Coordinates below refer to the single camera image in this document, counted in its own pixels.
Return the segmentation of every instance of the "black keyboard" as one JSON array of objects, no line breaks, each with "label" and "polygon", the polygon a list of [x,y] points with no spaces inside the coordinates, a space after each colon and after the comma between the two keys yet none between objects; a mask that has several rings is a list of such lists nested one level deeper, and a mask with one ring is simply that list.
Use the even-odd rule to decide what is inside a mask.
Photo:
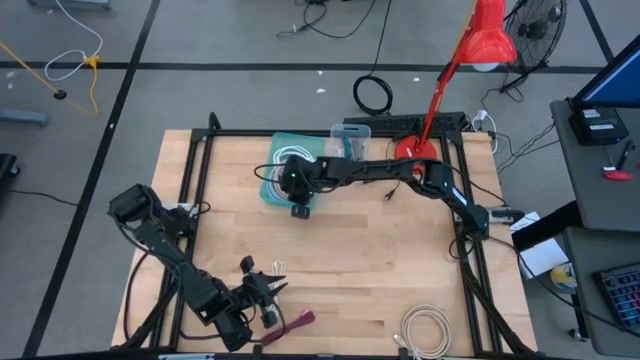
[{"label": "black keyboard", "polygon": [[616,321],[640,329],[640,263],[593,273]]},{"label": "black keyboard", "polygon": [[[343,124],[367,125],[372,133],[395,132],[416,133],[422,132],[426,114],[367,116],[357,118],[345,118]],[[431,133],[441,134],[446,131],[463,131],[467,126],[466,116],[463,112],[450,112],[436,114]]]}]

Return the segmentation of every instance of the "wooden table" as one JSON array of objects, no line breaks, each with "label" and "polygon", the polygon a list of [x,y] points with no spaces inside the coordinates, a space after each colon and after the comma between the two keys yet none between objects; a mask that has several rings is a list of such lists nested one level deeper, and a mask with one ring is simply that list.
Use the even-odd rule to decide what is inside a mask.
[{"label": "wooden table", "polygon": [[[164,135],[152,184],[164,202],[177,201],[189,138],[190,131],[182,130]],[[464,142],[471,179],[500,193],[489,138],[464,134]],[[276,259],[287,263],[289,285],[280,296],[285,319],[294,320],[304,309],[313,310],[317,319],[264,351],[397,355],[392,336],[399,332],[402,316],[414,305],[426,303],[441,308],[451,321],[453,343],[448,355],[473,355],[460,267],[447,252],[454,238],[449,208],[441,201],[418,196],[405,185],[385,202],[384,194],[396,182],[380,181],[323,194],[309,220],[294,219],[289,209],[269,206],[258,195],[261,182],[253,168],[266,162],[270,144],[269,137],[214,139],[204,195],[212,209],[200,219],[194,256],[197,267],[229,287],[239,284],[238,264],[246,255],[252,255],[256,269],[265,272],[270,272]],[[388,139],[372,139],[369,158],[385,158],[387,144]],[[474,197],[484,206],[500,205],[475,189]],[[505,225],[492,225],[491,235],[511,241]],[[493,242],[485,242],[484,248],[496,307],[523,342],[535,349],[516,255]],[[140,256],[136,251],[133,263]],[[149,258],[135,278],[130,331],[155,304],[162,270],[155,258]],[[483,345],[490,350],[486,317],[477,307]],[[167,319],[171,319],[173,306],[169,309]],[[215,333],[214,326],[205,328],[190,310],[184,314],[185,333]],[[113,344],[124,340],[122,315],[121,309]],[[168,329],[170,321],[165,324]],[[254,337],[265,333],[259,320],[252,329]],[[168,332],[163,334],[164,341]],[[413,333],[425,347],[440,339],[429,319],[417,320]],[[181,339],[179,350],[226,352],[220,340]],[[240,351],[251,350],[248,345]]]}]

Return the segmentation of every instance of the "black fan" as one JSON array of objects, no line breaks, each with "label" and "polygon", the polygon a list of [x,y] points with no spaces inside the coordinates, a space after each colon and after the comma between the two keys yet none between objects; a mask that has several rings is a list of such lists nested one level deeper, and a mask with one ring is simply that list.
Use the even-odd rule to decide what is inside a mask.
[{"label": "black fan", "polygon": [[502,90],[520,83],[527,75],[547,65],[566,19],[566,0],[519,0],[516,3],[505,18],[505,30],[513,39],[518,59],[507,66],[522,76]]}]

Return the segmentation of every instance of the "red lamp base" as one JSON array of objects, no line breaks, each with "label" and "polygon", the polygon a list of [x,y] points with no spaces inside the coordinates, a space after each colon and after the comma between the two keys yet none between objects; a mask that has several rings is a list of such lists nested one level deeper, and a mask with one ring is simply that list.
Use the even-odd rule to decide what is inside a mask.
[{"label": "red lamp base", "polygon": [[436,151],[435,146],[429,141],[420,149],[420,152],[416,151],[416,145],[420,139],[417,136],[407,136],[406,138],[400,140],[398,145],[396,145],[395,150],[395,158],[430,158],[437,159],[438,152]]}]

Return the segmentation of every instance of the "computer monitor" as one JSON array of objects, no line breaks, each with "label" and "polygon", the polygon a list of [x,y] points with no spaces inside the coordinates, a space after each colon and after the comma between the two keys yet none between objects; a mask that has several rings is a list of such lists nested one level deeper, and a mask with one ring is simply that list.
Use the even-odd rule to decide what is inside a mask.
[{"label": "computer monitor", "polygon": [[640,108],[640,36],[573,99],[580,107]]}]

